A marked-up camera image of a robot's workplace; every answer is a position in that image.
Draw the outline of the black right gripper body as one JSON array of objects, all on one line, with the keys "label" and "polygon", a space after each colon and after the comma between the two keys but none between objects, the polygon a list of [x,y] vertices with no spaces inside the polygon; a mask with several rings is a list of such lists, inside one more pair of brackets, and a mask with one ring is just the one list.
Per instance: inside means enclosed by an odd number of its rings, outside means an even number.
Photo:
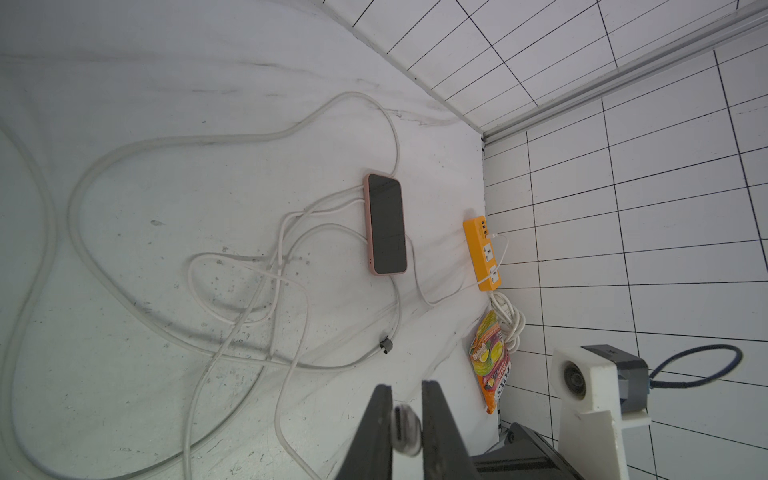
[{"label": "black right gripper body", "polygon": [[498,448],[472,462],[482,479],[584,479],[539,433],[519,423],[509,426]]}]

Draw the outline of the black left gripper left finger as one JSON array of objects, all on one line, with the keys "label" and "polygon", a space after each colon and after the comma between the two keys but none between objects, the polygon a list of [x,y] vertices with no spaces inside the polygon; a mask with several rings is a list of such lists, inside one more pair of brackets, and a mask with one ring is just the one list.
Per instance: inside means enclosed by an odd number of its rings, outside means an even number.
[{"label": "black left gripper left finger", "polygon": [[336,479],[392,478],[390,386],[375,387]]}]

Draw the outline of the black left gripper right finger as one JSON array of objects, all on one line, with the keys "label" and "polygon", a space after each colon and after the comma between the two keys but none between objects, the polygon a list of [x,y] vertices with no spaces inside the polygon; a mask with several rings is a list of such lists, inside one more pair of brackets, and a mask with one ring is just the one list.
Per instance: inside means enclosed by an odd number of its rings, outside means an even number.
[{"label": "black left gripper right finger", "polygon": [[422,382],[422,450],[425,479],[479,479],[437,381]]}]

